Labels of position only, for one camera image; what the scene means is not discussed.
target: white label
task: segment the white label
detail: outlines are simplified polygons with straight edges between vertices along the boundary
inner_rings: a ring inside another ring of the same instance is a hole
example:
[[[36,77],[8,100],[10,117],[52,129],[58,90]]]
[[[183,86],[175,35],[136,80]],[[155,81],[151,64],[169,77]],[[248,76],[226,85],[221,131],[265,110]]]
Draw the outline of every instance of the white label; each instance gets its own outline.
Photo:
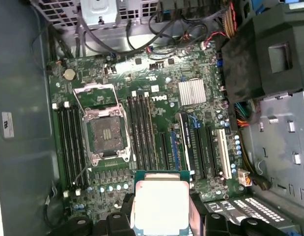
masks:
[[[167,100],[167,95],[152,97],[153,102]]]
[[[14,138],[11,112],[2,112],[3,135],[5,138]]]
[[[158,85],[152,85],[151,86],[151,91],[152,92],[159,92],[160,91],[160,87]]]

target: blue pcie slot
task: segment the blue pcie slot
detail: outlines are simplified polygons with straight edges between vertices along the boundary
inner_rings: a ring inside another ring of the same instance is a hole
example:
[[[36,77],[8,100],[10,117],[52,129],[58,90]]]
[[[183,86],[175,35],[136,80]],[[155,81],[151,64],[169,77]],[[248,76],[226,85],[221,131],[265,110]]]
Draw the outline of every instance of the blue pcie slot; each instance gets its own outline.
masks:
[[[176,170],[179,170],[179,159],[178,159],[178,150],[177,150],[177,145],[176,145],[176,134],[174,131],[171,131],[171,141],[172,141],[172,149],[173,149],[173,155],[175,158],[175,166]]]

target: screw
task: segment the screw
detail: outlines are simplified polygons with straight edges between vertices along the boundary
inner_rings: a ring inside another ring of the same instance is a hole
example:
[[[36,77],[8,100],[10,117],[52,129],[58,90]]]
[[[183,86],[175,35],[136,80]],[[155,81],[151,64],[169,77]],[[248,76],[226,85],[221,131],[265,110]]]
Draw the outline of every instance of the screw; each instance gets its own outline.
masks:
[[[212,214],[211,216],[212,216],[214,219],[220,219],[220,215]]]
[[[258,224],[258,222],[256,222],[255,220],[251,220],[251,219],[248,220],[248,223],[251,224],[251,225],[257,225]]]

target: metal panel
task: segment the metal panel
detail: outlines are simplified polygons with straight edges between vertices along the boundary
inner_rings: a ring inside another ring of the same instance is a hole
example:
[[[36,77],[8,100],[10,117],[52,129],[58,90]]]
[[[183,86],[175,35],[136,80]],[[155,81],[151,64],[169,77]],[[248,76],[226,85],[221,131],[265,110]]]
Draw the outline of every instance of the metal panel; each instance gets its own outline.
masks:
[[[269,201],[284,202],[279,207],[304,219],[304,212],[292,210],[296,205],[304,210],[304,92],[266,98],[261,111],[263,129],[255,124],[244,130],[248,156],[273,183]]]
[[[20,1],[0,1],[0,203],[5,236],[46,235],[43,205],[58,174],[38,18]],[[8,124],[2,112],[12,116]],[[4,132],[11,127],[13,132]]]

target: white connector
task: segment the white connector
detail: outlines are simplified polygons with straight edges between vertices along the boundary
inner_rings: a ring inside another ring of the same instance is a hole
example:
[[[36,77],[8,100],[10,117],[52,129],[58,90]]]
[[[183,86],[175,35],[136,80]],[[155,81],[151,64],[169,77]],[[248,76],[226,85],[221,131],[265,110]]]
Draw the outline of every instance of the white connector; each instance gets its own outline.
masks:
[[[238,169],[238,181],[244,187],[252,186],[252,180],[249,178],[249,171]]]

